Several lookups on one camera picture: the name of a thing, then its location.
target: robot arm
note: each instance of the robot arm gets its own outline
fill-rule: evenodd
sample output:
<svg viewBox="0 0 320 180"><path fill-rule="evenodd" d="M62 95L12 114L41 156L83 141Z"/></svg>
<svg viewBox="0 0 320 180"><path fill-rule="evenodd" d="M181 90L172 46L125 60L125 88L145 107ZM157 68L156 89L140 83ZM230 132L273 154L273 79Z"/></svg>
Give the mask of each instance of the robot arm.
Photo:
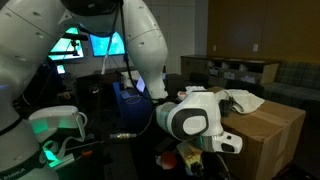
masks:
<svg viewBox="0 0 320 180"><path fill-rule="evenodd" d="M242 139L223 131L220 110L212 92L192 92L179 105L166 103L157 108L160 127L181 141L197 139L207 152L239 153Z"/></svg>

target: shelf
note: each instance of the shelf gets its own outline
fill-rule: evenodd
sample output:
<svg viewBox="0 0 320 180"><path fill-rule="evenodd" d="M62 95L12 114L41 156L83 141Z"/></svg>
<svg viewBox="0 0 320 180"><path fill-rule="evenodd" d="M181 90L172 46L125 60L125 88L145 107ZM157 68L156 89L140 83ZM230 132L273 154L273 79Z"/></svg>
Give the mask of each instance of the shelf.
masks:
<svg viewBox="0 0 320 180"><path fill-rule="evenodd" d="M212 57L204 55L181 56L182 75L185 79L191 72L210 75L212 79L239 80L254 84L273 82L280 60L250 59L234 57Z"/></svg>

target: chair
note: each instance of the chair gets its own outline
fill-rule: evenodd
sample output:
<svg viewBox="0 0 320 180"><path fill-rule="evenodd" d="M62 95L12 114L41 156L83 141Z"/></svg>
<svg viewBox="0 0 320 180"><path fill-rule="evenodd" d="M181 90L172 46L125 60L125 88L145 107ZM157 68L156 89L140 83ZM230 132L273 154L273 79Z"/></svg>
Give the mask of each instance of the chair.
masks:
<svg viewBox="0 0 320 180"><path fill-rule="evenodd" d="M186 86L203 86L209 88L209 75L204 73L192 72L189 76L189 81L186 82Z"/></svg>

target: wall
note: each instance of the wall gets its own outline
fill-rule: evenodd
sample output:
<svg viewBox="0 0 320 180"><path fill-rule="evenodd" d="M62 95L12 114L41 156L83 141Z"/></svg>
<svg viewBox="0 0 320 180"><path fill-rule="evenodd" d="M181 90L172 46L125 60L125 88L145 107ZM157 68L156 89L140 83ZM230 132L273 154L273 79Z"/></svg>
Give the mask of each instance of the wall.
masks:
<svg viewBox="0 0 320 180"><path fill-rule="evenodd" d="M199 55L207 54L208 4L209 0L196 1L195 54Z"/></svg>
<svg viewBox="0 0 320 180"><path fill-rule="evenodd" d="M319 12L317 0L210 0L207 54L320 62Z"/></svg>
<svg viewBox="0 0 320 180"><path fill-rule="evenodd" d="M168 73L181 74L180 56L195 53L196 0L145 0L166 38Z"/></svg>

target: computer screen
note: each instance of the computer screen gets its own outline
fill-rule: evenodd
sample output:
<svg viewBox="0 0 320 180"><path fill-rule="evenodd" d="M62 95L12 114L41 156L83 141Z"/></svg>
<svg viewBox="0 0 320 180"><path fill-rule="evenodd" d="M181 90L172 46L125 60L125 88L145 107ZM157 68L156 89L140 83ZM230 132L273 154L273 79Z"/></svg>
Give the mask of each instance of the computer screen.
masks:
<svg viewBox="0 0 320 180"><path fill-rule="evenodd" d="M146 85L145 85L142 77L140 76L140 77L139 77L139 80L138 80L138 82L137 82L137 89L138 89L140 92L143 93L145 87L146 87Z"/></svg>
<svg viewBox="0 0 320 180"><path fill-rule="evenodd" d="M66 73L63 65L58 65L58 66L57 66L57 71L58 71L58 74L64 74L64 73Z"/></svg>
<svg viewBox="0 0 320 180"><path fill-rule="evenodd" d="M79 34L77 28L69 28L66 33L70 34ZM76 46L76 50L79 54L79 56L74 56L72 54L68 55L49 55L49 57L53 61L58 61L58 60L69 60L69 59L77 59L77 58L83 58L83 51L82 51L82 46L80 40L76 40L76 43L79 44ZM57 44L52 48L51 52L61 52L61 51L73 51L74 48L71 45L71 39L66 39L66 38L61 38Z"/></svg>
<svg viewBox="0 0 320 180"><path fill-rule="evenodd" d="M90 34L93 56L105 56L110 41L110 37L98 37ZM119 33L115 32L112 36L111 47L109 49L110 56L124 54L124 44Z"/></svg>

